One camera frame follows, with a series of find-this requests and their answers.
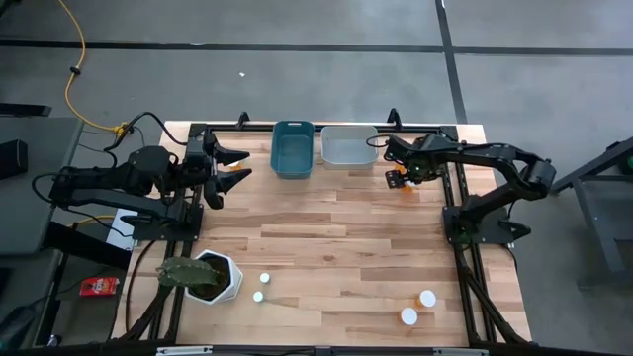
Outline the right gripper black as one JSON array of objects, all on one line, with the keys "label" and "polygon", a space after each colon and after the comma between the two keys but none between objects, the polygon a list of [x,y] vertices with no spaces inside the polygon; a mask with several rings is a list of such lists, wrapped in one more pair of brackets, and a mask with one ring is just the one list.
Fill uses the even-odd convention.
[{"label": "right gripper black", "polygon": [[405,181],[432,181],[441,177],[444,170],[435,155],[448,148],[448,139],[438,134],[429,134],[409,143],[390,134],[385,141],[385,159],[403,166],[407,173],[390,170],[385,178],[390,189],[401,189]]}]

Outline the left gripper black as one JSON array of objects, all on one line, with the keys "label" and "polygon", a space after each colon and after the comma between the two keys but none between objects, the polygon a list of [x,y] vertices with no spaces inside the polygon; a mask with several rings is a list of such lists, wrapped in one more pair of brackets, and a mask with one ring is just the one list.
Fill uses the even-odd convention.
[{"label": "left gripper black", "polygon": [[217,143],[217,138],[211,130],[189,130],[188,141],[192,138],[204,143],[207,157],[204,170],[187,170],[185,168],[187,183],[202,185],[202,193],[207,205],[211,209],[219,210],[224,206],[224,199],[219,195],[219,192],[227,194],[235,185],[248,177],[252,170],[244,168],[229,172],[217,172],[217,163],[229,166],[248,158],[250,153],[222,147]]}]

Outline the white plastic bin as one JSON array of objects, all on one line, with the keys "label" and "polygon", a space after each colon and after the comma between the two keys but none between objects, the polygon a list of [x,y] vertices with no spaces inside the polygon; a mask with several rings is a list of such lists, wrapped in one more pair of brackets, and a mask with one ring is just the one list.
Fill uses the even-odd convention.
[{"label": "white plastic bin", "polygon": [[328,126],[320,132],[321,158],[328,170],[371,169],[379,152],[374,127]]}]

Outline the teal plastic bin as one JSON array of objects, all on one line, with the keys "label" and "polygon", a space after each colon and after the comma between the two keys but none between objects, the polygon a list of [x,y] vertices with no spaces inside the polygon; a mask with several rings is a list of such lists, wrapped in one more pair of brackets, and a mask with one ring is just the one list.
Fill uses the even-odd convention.
[{"label": "teal plastic bin", "polygon": [[313,169],[315,126],[281,121],[273,126],[270,166],[280,179],[307,179]]}]

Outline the white hexagonal plant pot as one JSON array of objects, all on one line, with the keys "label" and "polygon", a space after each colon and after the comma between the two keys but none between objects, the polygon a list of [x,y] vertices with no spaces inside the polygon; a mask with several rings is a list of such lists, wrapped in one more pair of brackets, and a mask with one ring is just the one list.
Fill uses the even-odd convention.
[{"label": "white hexagonal plant pot", "polygon": [[195,260],[208,263],[219,274],[215,285],[186,288],[185,295],[188,298],[207,305],[214,305],[236,297],[241,287],[243,273],[230,257],[206,249],[199,253]]}]

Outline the black floor beam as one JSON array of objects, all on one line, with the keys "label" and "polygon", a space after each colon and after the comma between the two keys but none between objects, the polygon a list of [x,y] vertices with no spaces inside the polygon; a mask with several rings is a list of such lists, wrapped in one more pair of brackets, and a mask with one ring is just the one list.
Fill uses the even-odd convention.
[{"label": "black floor beam", "polygon": [[132,256],[128,250],[58,222],[48,225],[42,242],[42,249],[47,248],[121,270],[128,268]]}]

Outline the red packet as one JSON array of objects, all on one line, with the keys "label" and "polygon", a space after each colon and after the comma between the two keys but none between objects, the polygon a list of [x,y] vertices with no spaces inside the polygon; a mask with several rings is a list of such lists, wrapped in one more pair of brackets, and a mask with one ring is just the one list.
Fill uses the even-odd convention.
[{"label": "red packet", "polygon": [[114,296],[119,284],[120,280],[116,277],[91,277],[81,282],[79,296],[82,298]]}]

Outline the grey side table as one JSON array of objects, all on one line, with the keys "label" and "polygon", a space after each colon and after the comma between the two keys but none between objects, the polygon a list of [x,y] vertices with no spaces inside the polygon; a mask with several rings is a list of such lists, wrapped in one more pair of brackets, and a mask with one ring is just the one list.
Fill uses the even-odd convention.
[{"label": "grey side table", "polygon": [[28,155],[25,173],[0,180],[0,256],[40,250],[52,207],[33,192],[32,181],[70,164],[82,129],[75,118],[0,118],[0,144],[19,139]]}]

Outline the black flat bar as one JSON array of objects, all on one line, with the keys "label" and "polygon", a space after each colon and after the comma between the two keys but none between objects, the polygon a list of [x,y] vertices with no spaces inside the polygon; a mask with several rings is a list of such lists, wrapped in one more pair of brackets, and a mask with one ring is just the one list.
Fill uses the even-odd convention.
[{"label": "black flat bar", "polygon": [[50,106],[0,103],[0,117],[48,117]]}]

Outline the black box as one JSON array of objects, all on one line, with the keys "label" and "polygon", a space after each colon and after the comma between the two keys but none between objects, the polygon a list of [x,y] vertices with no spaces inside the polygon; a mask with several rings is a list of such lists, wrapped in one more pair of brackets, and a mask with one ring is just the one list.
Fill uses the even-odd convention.
[{"label": "black box", "polygon": [[11,178],[28,171],[28,145],[14,139],[0,143],[0,180]]}]

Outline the dark grey bag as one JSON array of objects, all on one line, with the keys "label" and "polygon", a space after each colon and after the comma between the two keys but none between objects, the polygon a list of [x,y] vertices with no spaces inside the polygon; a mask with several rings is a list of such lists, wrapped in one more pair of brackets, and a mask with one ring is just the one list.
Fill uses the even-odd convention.
[{"label": "dark grey bag", "polygon": [[18,349],[35,318],[33,307],[17,307],[0,321],[0,351]]}]

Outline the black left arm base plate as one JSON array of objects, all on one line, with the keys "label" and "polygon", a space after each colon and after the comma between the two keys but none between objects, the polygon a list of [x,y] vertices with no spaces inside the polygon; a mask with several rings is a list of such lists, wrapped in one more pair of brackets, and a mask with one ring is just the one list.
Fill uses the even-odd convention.
[{"label": "black left arm base plate", "polygon": [[132,234],[138,241],[176,241],[193,242],[200,237],[203,219],[203,206],[194,205],[186,209],[183,222],[140,222]]}]

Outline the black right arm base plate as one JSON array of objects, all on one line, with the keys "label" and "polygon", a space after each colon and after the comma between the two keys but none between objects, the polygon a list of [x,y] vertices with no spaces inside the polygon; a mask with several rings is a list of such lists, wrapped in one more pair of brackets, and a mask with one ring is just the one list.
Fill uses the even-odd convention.
[{"label": "black right arm base plate", "polygon": [[442,222],[450,244],[509,244],[531,233],[531,228],[512,222],[506,208],[496,209],[483,217],[474,231],[466,231],[457,219],[459,207],[445,207]]}]

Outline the silver metal bracket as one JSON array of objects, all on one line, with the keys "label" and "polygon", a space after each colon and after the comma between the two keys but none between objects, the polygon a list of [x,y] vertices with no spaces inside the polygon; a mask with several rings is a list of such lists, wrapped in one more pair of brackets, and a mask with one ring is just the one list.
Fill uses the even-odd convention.
[{"label": "silver metal bracket", "polygon": [[432,355],[433,356],[490,356],[489,351],[485,349],[452,348],[452,347],[434,348],[432,351]]},{"label": "silver metal bracket", "polygon": [[155,356],[212,356],[212,346],[170,346],[156,349]]}]

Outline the dark grey metal table frame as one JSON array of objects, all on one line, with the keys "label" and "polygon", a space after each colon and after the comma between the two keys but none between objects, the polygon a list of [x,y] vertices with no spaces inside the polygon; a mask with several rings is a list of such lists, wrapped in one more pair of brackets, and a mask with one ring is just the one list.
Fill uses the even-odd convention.
[{"label": "dark grey metal table frame", "polygon": [[633,175],[622,171],[633,155],[633,136],[558,179],[550,193],[574,190],[586,225],[597,239],[607,270],[577,281],[581,290],[633,285],[633,265],[621,256],[620,243],[633,244]]}]

